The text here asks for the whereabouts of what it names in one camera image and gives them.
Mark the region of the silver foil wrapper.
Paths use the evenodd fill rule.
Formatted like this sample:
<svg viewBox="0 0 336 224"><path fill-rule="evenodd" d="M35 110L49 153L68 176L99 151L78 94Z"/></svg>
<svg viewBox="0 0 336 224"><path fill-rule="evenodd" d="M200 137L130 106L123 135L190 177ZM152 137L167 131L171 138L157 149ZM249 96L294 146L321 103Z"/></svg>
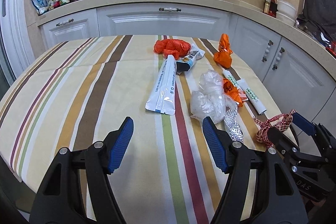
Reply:
<svg viewBox="0 0 336 224"><path fill-rule="evenodd" d="M224 114L223 122L228 135L233 141L243 143L244 137L240 125L236 120L237 111L227 110Z"/></svg>

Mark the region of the clear plastic bag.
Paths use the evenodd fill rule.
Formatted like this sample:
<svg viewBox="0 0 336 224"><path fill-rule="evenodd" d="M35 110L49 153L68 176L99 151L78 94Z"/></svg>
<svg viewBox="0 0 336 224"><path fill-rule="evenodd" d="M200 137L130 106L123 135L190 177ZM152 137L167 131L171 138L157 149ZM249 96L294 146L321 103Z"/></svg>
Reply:
<svg viewBox="0 0 336 224"><path fill-rule="evenodd" d="M224 122L230 126L236 121L237 103L223 89L223 77L216 71L202 73L198 90L192 91L191 117L198 121L210 117L214 124Z"/></svg>

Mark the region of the white green sachet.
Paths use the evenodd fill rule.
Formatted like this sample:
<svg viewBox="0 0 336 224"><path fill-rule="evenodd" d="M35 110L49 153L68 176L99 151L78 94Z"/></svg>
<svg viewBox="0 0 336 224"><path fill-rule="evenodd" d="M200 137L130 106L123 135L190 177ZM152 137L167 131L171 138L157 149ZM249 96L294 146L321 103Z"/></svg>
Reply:
<svg viewBox="0 0 336 224"><path fill-rule="evenodd" d="M233 75L231 74L230 71L224 70L223 75L224 75L225 79L230 80L234 86L236 86L238 89L242 90L242 88L238 85L237 80L233 77Z"/></svg>
<svg viewBox="0 0 336 224"><path fill-rule="evenodd" d="M256 93L249 87L245 79L237 80L238 85L242 88L247 98L251 101L252 105L256 109L258 115L264 114L267 111L267 108L261 102L260 98Z"/></svg>

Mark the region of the small orange bag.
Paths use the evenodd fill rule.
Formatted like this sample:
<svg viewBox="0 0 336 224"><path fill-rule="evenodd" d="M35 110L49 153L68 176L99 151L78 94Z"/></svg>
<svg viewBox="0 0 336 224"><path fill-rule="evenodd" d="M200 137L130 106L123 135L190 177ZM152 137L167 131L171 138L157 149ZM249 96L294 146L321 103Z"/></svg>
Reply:
<svg viewBox="0 0 336 224"><path fill-rule="evenodd" d="M223 89L224 93L230 96L239 107L243 106L243 99L246 99L246 96L241 89L238 89L236 86L234 86L228 79L223 79Z"/></svg>

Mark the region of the long white blue pouch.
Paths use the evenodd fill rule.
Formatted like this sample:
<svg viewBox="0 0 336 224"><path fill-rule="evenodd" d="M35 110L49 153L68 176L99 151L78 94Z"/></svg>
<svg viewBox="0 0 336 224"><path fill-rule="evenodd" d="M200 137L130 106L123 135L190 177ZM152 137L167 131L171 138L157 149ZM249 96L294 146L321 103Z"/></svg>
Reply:
<svg viewBox="0 0 336 224"><path fill-rule="evenodd" d="M168 55L164 60L145 109L166 114L175 114L175 79L176 60L173 55Z"/></svg>

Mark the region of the white snack tube wrapper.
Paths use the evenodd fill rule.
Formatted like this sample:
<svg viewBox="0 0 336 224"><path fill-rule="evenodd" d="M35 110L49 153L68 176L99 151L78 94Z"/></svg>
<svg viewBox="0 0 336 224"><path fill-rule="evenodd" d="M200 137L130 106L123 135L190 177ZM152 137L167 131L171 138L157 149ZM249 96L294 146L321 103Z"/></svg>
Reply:
<svg viewBox="0 0 336 224"><path fill-rule="evenodd" d="M195 65L197 60L203 58L204 55L204 50L201 50L196 44L191 44L191 49L189 53L184 57L180 57L176 61L176 73L180 75L183 72L189 71Z"/></svg>

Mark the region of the tall orange knotted bag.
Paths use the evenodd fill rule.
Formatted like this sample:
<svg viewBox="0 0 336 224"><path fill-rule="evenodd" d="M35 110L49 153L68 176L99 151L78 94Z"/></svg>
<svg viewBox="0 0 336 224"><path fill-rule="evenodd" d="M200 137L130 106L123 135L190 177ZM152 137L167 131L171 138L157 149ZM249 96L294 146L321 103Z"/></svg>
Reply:
<svg viewBox="0 0 336 224"><path fill-rule="evenodd" d="M219 40L218 51L214 53L214 61L223 68L229 69L232 64L232 53L229 36L222 34Z"/></svg>

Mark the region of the red plastic bag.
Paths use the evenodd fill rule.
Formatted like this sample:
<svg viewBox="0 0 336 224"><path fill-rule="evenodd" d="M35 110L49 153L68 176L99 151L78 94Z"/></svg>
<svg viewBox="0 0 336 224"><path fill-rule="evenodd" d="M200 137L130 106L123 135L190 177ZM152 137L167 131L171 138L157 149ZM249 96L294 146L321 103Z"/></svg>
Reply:
<svg viewBox="0 0 336 224"><path fill-rule="evenodd" d="M172 55L176 60L188 55L191 44L181 39L162 39L157 40L153 50L157 54L163 54L164 57Z"/></svg>

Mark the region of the striped tablecloth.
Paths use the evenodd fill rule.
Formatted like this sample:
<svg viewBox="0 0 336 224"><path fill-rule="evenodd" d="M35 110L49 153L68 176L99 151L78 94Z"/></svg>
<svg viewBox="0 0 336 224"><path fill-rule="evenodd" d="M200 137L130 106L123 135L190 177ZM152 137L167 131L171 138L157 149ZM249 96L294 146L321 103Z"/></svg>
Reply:
<svg viewBox="0 0 336 224"><path fill-rule="evenodd" d="M165 36L62 42L1 99L1 157L36 195L29 223L305 223L279 151L283 123L236 54L227 90L214 45L181 74L154 46Z"/></svg>

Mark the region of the red dish rack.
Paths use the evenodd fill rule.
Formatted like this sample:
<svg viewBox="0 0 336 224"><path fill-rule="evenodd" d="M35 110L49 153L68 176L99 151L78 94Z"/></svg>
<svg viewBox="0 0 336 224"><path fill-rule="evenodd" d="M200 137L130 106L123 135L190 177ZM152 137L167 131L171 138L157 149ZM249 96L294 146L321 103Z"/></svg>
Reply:
<svg viewBox="0 0 336 224"><path fill-rule="evenodd" d="M326 50L336 58L336 41L332 41L330 45L326 47Z"/></svg>

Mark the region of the stacked white bowls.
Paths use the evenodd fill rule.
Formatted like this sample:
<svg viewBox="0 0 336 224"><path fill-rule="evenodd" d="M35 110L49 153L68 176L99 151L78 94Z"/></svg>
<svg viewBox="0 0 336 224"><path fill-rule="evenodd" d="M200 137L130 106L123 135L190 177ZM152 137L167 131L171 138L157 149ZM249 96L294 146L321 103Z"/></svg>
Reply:
<svg viewBox="0 0 336 224"><path fill-rule="evenodd" d="M278 0L276 19L290 26L294 26L297 19L297 10L289 2Z"/></svg>

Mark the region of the dark sauce bottle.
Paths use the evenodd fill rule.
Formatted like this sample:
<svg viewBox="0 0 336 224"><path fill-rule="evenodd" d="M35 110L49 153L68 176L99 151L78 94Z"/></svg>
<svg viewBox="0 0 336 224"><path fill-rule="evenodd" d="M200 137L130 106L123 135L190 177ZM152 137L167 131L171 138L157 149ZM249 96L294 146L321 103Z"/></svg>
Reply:
<svg viewBox="0 0 336 224"><path fill-rule="evenodd" d="M264 9L263 9L264 14L269 13L270 3L271 3L271 0L265 0L264 1Z"/></svg>

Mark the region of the blue white salt bag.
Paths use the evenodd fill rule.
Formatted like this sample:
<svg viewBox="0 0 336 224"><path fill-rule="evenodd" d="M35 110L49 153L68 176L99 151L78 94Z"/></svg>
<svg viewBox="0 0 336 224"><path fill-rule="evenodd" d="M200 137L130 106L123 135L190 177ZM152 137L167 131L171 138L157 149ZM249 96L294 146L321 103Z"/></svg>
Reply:
<svg viewBox="0 0 336 224"><path fill-rule="evenodd" d="M38 15L43 15L49 10L49 4L47 0L31 0Z"/></svg>

